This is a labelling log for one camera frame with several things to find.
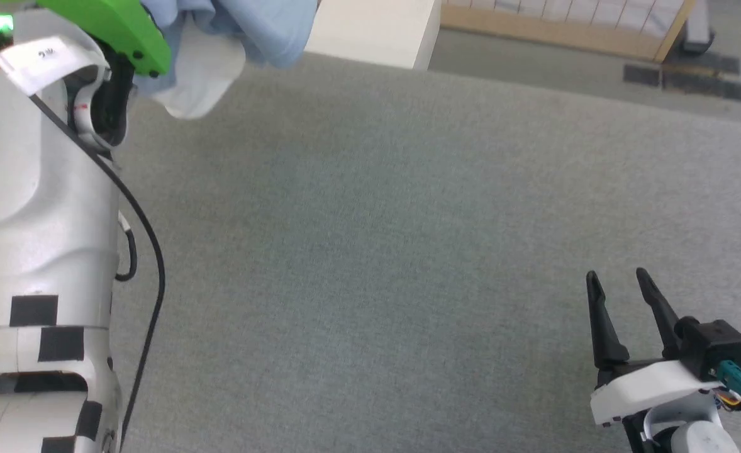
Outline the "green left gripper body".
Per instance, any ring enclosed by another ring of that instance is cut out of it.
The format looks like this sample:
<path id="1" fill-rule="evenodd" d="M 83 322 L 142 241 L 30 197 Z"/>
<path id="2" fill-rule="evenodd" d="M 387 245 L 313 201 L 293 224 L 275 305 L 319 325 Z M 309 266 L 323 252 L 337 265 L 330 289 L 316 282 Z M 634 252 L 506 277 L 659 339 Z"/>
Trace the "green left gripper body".
<path id="1" fill-rule="evenodd" d="M 156 78 L 172 68 L 172 51 L 140 1 L 37 1 L 87 34 L 126 55 L 138 75 Z"/>

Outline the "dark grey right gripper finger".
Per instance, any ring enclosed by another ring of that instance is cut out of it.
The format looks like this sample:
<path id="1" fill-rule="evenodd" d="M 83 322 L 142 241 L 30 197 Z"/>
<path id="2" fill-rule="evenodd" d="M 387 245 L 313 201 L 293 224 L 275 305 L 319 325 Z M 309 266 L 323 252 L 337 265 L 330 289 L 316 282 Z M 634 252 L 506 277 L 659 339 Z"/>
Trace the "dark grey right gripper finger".
<path id="1" fill-rule="evenodd" d="M 606 368 L 627 363 L 630 354 L 615 332 L 606 309 L 605 291 L 595 271 L 587 272 L 586 286 L 595 367 L 603 371 Z"/>
<path id="2" fill-rule="evenodd" d="M 675 326 L 679 317 L 670 307 L 669 302 L 656 286 L 655 281 L 643 267 L 636 269 L 636 279 L 640 286 L 643 300 L 650 306 L 654 315 L 656 328 L 662 340 L 664 359 L 678 359 L 680 355 L 680 338 L 676 335 Z"/>

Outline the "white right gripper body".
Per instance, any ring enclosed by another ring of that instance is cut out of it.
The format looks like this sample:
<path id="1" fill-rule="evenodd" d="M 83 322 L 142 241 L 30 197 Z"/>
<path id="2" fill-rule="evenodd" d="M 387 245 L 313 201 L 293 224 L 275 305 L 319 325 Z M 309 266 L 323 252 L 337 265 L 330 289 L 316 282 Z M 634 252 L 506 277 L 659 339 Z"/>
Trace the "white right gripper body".
<path id="1" fill-rule="evenodd" d="M 598 384 L 590 396 L 596 425 L 608 427 L 629 416 L 647 412 L 644 428 L 672 421 L 707 421 L 722 427 L 712 390 L 718 381 L 701 381 L 680 361 L 649 364 L 623 376 L 599 371 Z"/>

